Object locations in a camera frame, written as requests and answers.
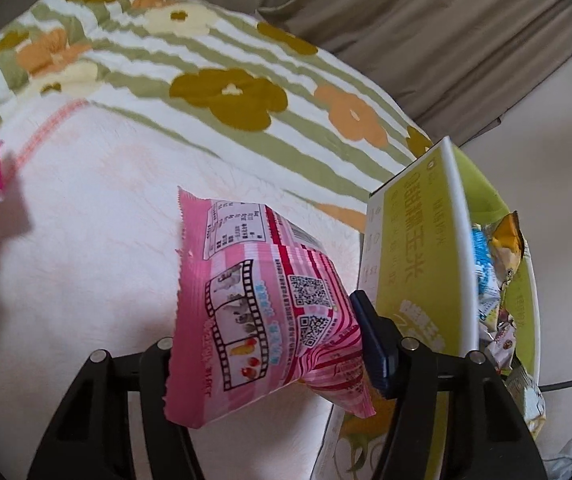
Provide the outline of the pink striped snack bag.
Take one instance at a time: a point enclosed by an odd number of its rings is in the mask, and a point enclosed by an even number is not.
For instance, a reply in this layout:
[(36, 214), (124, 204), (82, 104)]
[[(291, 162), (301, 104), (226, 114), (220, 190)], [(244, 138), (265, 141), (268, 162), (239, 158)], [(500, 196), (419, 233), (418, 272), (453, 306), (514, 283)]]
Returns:
[(292, 382), (374, 415), (359, 324), (321, 244), (264, 204), (180, 190), (179, 212), (167, 419), (198, 429)]

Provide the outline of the white corn snack packet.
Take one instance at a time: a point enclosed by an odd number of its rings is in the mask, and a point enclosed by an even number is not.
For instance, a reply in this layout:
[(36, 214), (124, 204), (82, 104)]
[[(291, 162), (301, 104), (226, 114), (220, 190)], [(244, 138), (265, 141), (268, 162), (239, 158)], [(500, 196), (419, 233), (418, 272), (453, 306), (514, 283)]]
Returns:
[(545, 400), (539, 386), (522, 365), (512, 370), (505, 386), (535, 439), (546, 421)]

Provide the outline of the white pink towel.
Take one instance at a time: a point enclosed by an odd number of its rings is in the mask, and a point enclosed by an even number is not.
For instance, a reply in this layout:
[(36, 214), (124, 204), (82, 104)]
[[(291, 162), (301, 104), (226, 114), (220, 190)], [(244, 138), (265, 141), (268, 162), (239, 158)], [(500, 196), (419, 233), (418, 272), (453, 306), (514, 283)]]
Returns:
[(133, 119), (51, 94), (0, 126), (0, 472), (28, 473), (96, 349), (147, 349), (174, 330), (177, 193), (269, 205), (315, 237), (345, 287), (359, 233), (275, 184)]

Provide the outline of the green snack box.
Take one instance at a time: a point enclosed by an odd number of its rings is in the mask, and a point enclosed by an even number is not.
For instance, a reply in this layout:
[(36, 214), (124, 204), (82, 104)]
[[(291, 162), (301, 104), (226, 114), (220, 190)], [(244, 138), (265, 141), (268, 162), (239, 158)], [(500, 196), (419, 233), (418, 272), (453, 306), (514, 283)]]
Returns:
[[(371, 194), (357, 289), (401, 334), (447, 356), (480, 351), (505, 382), (522, 365), (540, 373), (532, 262), (496, 277), (487, 228), (510, 213), (483, 174), (443, 139)], [(313, 477), (376, 479), (395, 403), (373, 386), (376, 413), (331, 411)]]

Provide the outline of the orange snack bag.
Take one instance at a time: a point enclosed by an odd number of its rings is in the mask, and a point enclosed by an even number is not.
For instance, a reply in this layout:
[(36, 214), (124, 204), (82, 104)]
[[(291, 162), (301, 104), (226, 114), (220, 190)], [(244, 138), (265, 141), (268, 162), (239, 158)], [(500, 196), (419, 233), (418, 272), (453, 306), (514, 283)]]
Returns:
[(496, 277), (502, 284), (509, 283), (524, 258), (525, 241), (517, 211), (512, 211), (487, 228), (489, 249)]

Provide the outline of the floral striped quilt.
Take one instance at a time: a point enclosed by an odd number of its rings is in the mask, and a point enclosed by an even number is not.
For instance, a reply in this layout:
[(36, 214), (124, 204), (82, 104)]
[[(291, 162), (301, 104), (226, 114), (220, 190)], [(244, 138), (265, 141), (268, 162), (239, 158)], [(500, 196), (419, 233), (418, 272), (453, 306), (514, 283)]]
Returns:
[(369, 194), (431, 147), (391, 96), (290, 32), (201, 0), (37, 0), (0, 31), (0, 118), (93, 102), (365, 226)]

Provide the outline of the beige curtain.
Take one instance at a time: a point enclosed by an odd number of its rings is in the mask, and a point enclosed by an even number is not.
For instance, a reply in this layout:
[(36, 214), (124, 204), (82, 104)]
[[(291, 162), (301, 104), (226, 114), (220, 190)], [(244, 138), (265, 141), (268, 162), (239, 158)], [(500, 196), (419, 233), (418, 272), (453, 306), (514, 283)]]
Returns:
[(572, 0), (205, 0), (340, 58), (431, 138), (466, 142), (572, 57)]

